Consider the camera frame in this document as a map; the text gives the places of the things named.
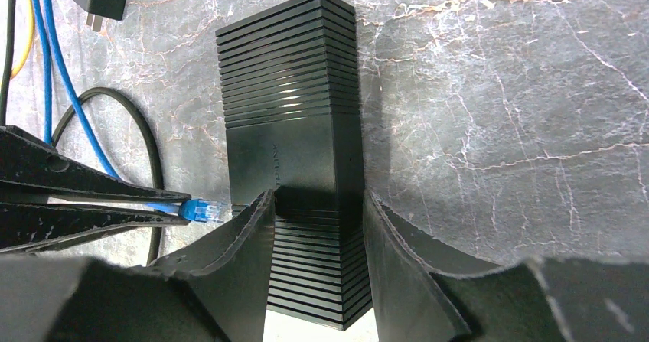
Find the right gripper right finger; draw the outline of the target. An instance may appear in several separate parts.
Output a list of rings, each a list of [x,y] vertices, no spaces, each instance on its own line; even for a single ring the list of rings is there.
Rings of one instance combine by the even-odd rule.
[[[363,225],[381,341],[648,339],[646,259],[498,265],[421,231],[371,191]]]

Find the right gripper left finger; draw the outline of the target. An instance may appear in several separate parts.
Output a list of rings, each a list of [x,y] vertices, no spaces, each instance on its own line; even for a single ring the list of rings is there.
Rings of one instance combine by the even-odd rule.
[[[89,257],[1,258],[3,341],[260,341],[275,198],[148,267]]]

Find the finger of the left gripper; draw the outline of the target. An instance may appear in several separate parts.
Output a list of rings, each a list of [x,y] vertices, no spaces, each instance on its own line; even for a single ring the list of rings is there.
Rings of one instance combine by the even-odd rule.
[[[189,194],[130,184],[58,153],[23,129],[1,127],[1,199],[179,203]]]
[[[65,249],[136,227],[186,226],[177,215],[82,204],[1,204],[1,252]]]

